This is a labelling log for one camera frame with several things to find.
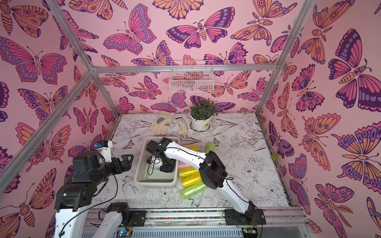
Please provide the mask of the green bag roll bottom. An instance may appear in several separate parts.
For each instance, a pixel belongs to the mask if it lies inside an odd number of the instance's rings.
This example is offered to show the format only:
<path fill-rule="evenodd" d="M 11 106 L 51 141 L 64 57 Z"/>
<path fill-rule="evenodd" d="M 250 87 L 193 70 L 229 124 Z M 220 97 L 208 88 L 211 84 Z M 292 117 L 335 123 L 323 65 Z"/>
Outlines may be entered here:
<path fill-rule="evenodd" d="M 199 194 L 206 190 L 208 187 L 203 183 L 199 182 L 197 184 L 191 185 L 190 187 L 187 187 L 180 191 L 180 196 L 183 200 L 188 199 L 192 196 L 195 196 L 196 194 Z"/>

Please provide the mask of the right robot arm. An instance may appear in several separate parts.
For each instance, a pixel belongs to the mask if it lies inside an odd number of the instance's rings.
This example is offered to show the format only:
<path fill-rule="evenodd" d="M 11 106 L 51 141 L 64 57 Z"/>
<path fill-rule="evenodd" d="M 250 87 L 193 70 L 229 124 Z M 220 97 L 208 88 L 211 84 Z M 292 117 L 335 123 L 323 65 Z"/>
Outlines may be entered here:
<path fill-rule="evenodd" d="M 188 164 L 199 171 L 201 180 L 207 187 L 219 191 L 227 198 L 237 213 L 244 215 L 250 223 L 266 224 L 265 215 L 232 182 L 233 178 L 228 176 L 226 167 L 215 152 L 195 152 L 166 137 L 159 142 L 150 140 L 145 149 L 161 161 L 161 172 L 173 172 L 177 168 L 175 161 Z"/>

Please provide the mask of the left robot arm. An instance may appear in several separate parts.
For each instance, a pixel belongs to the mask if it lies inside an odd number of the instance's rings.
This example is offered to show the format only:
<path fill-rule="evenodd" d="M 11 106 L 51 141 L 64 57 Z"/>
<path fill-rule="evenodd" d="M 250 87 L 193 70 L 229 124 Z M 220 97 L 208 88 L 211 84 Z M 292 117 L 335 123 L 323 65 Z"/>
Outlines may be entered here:
<path fill-rule="evenodd" d="M 56 238 L 80 238 L 87 213 L 94 208 L 92 199 L 99 195 L 111 178 L 127 172 L 134 156 L 106 158 L 96 150 L 88 150 L 73 158 L 73 172 L 59 189 L 55 202 Z"/>

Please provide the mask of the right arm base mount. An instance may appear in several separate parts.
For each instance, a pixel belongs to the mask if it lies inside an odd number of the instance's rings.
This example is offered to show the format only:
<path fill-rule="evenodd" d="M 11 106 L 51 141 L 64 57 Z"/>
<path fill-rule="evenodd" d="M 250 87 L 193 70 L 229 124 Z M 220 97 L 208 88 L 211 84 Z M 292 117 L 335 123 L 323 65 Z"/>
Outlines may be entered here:
<path fill-rule="evenodd" d="M 251 216 L 238 213 L 234 209 L 225 209 L 222 212 L 226 225 L 266 225 L 267 221 L 262 209 L 255 209 Z"/>

